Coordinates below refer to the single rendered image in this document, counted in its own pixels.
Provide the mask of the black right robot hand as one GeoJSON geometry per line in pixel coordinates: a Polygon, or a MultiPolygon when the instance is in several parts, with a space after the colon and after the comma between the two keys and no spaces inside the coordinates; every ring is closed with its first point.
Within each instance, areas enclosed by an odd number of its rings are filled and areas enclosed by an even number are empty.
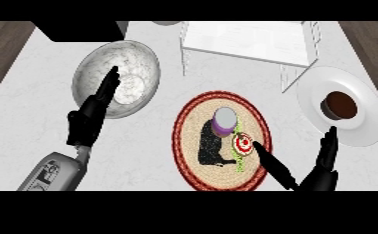
{"type": "Polygon", "coordinates": [[[316,158],[316,164],[301,183],[295,182],[295,178],[292,177],[286,166],[267,152],[262,145],[254,141],[252,146],[258,153],[261,166],[285,189],[292,189],[293,191],[335,190],[338,182],[338,172],[333,169],[338,153],[338,136],[335,126],[329,128],[329,131],[320,138],[320,150],[316,158]]]}

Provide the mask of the white tiered shelf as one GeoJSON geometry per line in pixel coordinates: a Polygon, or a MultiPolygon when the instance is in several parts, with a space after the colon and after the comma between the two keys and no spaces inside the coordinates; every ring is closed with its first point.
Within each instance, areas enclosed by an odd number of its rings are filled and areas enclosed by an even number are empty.
{"type": "Polygon", "coordinates": [[[276,63],[282,92],[319,60],[317,21],[184,21],[178,38],[183,71],[190,51],[276,63]]]}

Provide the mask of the white plate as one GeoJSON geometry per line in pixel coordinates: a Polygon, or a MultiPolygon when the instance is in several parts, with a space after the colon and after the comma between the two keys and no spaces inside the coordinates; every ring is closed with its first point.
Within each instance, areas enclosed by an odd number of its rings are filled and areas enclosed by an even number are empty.
{"type": "Polygon", "coordinates": [[[347,146],[378,142],[378,95],[352,74],[335,67],[311,68],[299,78],[296,96],[320,132],[335,126],[338,141],[347,146]]]}

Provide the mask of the brown cupcake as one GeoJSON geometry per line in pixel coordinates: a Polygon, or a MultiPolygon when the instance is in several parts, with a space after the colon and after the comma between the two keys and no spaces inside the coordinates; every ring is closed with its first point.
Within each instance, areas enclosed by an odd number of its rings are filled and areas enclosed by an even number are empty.
{"type": "Polygon", "coordinates": [[[332,120],[351,119],[357,115],[352,98],[342,92],[330,92],[320,102],[323,115],[332,120]]]}

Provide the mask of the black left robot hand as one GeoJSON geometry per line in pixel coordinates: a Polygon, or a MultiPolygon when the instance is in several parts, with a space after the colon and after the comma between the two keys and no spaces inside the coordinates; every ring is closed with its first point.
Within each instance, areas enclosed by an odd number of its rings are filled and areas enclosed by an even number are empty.
{"type": "Polygon", "coordinates": [[[93,146],[118,85],[118,67],[113,66],[101,80],[96,94],[87,97],[79,109],[68,113],[68,145],[93,146]]]}

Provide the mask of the purple can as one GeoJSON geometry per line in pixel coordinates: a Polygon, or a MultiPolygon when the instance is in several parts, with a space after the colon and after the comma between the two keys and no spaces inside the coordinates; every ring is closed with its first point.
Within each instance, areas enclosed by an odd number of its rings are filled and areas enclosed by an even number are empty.
{"type": "Polygon", "coordinates": [[[233,132],[237,118],[231,108],[220,107],[212,116],[212,130],[220,137],[225,137],[233,132]]]}

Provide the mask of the black appliance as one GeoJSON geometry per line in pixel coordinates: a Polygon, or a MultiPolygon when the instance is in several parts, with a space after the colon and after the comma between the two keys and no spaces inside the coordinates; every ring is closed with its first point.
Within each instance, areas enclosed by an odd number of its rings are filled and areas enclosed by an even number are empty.
{"type": "Polygon", "coordinates": [[[125,37],[127,21],[34,21],[53,42],[113,42],[125,37]]]}

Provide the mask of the round woven red-rimmed placemat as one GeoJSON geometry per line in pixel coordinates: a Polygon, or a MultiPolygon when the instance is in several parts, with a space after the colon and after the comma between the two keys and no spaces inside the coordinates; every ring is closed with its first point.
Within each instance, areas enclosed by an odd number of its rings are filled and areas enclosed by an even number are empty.
{"type": "Polygon", "coordinates": [[[258,187],[265,170],[252,141],[271,152],[268,126],[249,101],[227,91],[199,94],[181,108],[171,134],[177,169],[196,190],[251,191],[258,187]],[[237,118],[225,137],[212,130],[220,107],[231,108],[237,118]]]}

